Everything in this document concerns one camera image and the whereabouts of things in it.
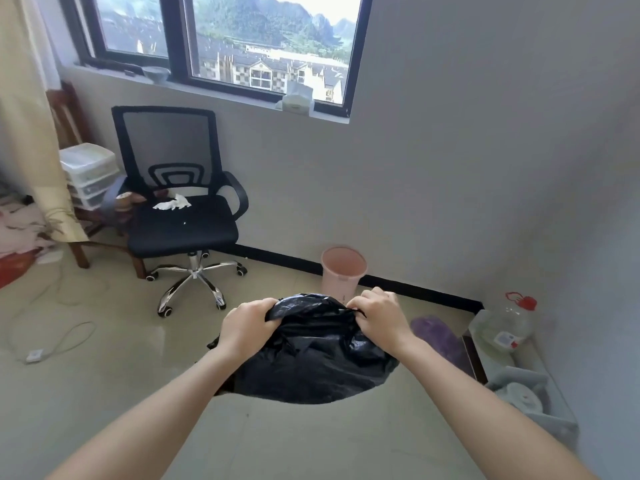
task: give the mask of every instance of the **wooden chair leg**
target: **wooden chair leg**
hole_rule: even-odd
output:
[[[76,264],[83,269],[88,269],[89,259],[87,259],[84,254],[82,244],[80,242],[69,242],[69,247],[71,248],[71,252],[74,254],[74,258],[76,258]]]
[[[136,268],[136,276],[139,277],[141,280],[146,280],[147,279],[147,268],[145,267],[145,262],[144,260],[140,259],[140,258],[136,258],[135,256],[131,255],[131,261],[133,263],[133,267]]]

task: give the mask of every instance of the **forearm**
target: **forearm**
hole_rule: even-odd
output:
[[[156,480],[164,475],[222,383],[240,365],[214,349],[93,437],[50,480]]]
[[[398,355],[489,480],[596,478],[548,432],[427,343],[411,339]]]

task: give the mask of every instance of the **windowsill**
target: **windowsill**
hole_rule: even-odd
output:
[[[87,73],[97,73],[101,75],[108,75],[110,77],[117,77],[119,79],[135,81],[140,84],[148,84],[150,86],[167,88],[173,91],[181,91],[188,94],[197,94],[204,97],[213,97],[213,98],[222,99],[225,101],[233,101],[240,104],[247,104],[254,107],[262,107],[266,109],[272,109],[277,112],[282,112],[281,109],[276,109],[275,103],[272,103],[272,102],[261,101],[260,99],[254,99],[247,96],[237,96],[235,94],[223,93],[221,91],[215,91],[212,89],[203,89],[203,88],[197,88],[194,86],[187,86],[186,84],[179,84],[176,82],[164,82],[162,84],[154,84],[153,82],[151,82],[150,80],[148,80],[146,77],[142,75],[130,76],[130,75],[124,74],[124,72],[114,71],[110,69],[97,69],[95,67],[87,67],[87,66],[73,66],[73,67],[67,67],[66,69],[73,70],[73,71],[82,71]],[[349,118],[342,118],[340,116],[334,116],[332,114],[326,114],[324,112],[312,111],[308,117],[314,118],[316,120],[332,121],[334,123],[340,123],[340,124],[349,124]]]

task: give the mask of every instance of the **bottle label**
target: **bottle label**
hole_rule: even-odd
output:
[[[498,344],[501,348],[505,350],[516,349],[520,345],[520,343],[522,343],[523,340],[524,340],[523,337],[516,337],[515,335],[509,333],[508,331],[501,331],[493,339],[494,343]]]

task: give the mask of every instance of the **floor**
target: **floor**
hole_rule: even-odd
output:
[[[107,235],[105,239],[117,239]],[[0,290],[0,477],[42,478],[121,413],[176,377],[218,335],[218,311],[199,283],[172,303],[167,319],[154,307],[177,277],[148,283],[128,258],[87,249],[92,267],[62,261],[32,267]],[[207,261],[223,260],[213,254]],[[186,264],[186,257],[162,262]],[[243,301],[319,291],[318,276],[242,260],[209,276],[228,309]],[[155,264],[148,260],[148,266]],[[456,333],[467,312],[400,297],[409,319],[433,314]],[[50,351],[71,326],[96,324],[84,344],[32,365],[32,349]],[[74,330],[64,347],[85,338]],[[238,395],[217,397],[164,478],[167,479],[464,479],[484,478],[420,384],[402,366],[386,384],[321,406],[280,404]]]

